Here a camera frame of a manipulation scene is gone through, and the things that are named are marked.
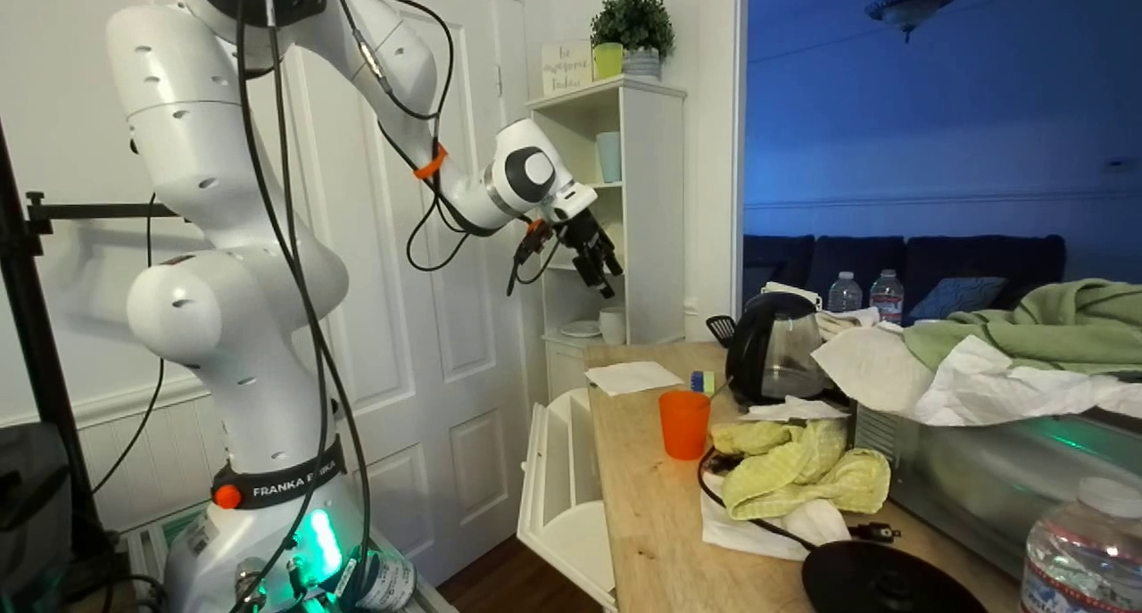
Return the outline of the white open rack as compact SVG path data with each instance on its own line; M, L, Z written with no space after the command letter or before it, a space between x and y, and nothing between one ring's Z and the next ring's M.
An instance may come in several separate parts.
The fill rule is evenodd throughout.
M530 551L617 613L594 421L586 388L532 405L517 538Z

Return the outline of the white paper napkin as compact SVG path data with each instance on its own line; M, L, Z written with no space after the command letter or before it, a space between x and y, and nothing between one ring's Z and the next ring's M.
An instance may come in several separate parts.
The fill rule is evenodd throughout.
M617 362L604 368L587 369L584 376L608 396L624 396L683 384L678 376L656 361Z

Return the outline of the yellow green towel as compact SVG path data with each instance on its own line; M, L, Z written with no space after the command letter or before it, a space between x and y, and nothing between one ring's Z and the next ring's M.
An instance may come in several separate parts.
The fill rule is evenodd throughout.
M849 447L849 426L839 418L716 425L711 443L716 453L739 461L721 487L734 521L785 517L817 500L841 511L877 514L888 499L888 459Z

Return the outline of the dark blue sofa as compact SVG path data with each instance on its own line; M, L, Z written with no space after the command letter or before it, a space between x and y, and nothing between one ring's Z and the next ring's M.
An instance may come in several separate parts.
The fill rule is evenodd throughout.
M807 289L827 297L842 271L851 271L869 295L885 269L903 284L903 317L947 279L999 279L988 307L1012 310L1035 288L1059 283L1064 275L1067 243L1059 235L1011 237L797 237L745 235L742 303L767 283Z

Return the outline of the black kettle base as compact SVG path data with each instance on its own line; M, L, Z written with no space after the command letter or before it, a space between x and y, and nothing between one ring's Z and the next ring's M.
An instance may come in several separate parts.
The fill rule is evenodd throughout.
M888 545L820 545L802 584L815 613L987 613L954 576Z

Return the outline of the orange plastic cup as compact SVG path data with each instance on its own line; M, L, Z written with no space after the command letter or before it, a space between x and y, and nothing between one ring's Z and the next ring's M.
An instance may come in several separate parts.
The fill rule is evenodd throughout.
M669 458L694 461L703 455L711 401L703 393L669 390L659 397L662 445Z

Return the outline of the green blanket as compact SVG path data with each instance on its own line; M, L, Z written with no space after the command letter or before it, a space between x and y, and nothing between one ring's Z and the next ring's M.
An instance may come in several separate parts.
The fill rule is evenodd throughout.
M1065 281L1032 289L1012 310L959 310L903 329L906 348L931 370L967 337L1019 368L1142 374L1142 284Z

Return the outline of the silver toaster oven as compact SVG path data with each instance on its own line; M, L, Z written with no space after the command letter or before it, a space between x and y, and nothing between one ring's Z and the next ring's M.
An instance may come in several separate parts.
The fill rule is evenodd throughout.
M1142 419L1093 409L988 427L928 427L862 406L849 438L890 463L892 502L1010 576L1040 517L1081 478L1142 491Z

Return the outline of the hanging ceiling lamp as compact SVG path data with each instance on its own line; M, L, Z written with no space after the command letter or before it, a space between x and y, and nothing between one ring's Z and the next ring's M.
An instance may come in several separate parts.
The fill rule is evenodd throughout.
M864 7L864 15L870 21L896 30L904 43L909 45L916 29L954 2L955 0L872 0Z

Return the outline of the potted green plant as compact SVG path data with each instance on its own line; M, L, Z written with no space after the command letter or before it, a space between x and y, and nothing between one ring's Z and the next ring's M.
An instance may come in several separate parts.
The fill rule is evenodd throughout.
M665 0L603 0L589 40L594 51L616 47L624 75L659 83L674 53L674 25Z

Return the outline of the white shelf unit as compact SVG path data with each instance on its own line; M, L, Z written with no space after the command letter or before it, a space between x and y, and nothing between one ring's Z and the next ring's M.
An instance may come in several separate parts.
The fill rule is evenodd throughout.
M685 336L684 98L681 89L624 75L526 105L576 182L595 189L592 213L616 243L624 266L624 275L608 277L616 297L603 299L584 287L572 263L574 251L560 248L547 263L540 283L547 400L584 386L584 353L604 344L602 336L560 334L558 328L571 321L597 320L600 308L624 305L627 344L673 342ZM600 182L595 137L603 132L621 134L621 182Z

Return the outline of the blue patterned pillow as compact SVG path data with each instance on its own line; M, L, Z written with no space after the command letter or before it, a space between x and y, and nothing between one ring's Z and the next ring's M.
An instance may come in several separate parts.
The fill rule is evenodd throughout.
M940 320L956 312L986 310L991 307L1007 284L1000 277L942 279L908 313L916 323L920 320Z

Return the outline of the black box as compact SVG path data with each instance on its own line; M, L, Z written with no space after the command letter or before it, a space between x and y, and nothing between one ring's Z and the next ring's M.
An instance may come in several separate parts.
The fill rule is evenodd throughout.
M72 559L70 463L57 427L0 427L0 613L61 613Z

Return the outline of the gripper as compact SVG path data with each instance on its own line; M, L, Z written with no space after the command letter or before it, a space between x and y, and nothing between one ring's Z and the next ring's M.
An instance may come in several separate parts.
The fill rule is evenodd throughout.
M584 284L600 293L603 299L616 297L616 288L608 282L611 276L624 275L624 266L616 256L616 243L608 237L608 232L589 210L576 213L574 218L563 224L560 242L568 250L574 251L576 271L584 279Z

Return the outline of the large clear water bottle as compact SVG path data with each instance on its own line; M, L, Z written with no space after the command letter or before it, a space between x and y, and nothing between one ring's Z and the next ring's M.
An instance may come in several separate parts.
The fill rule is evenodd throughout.
M1073 501L1034 524L1021 613L1142 613L1142 492L1080 479Z

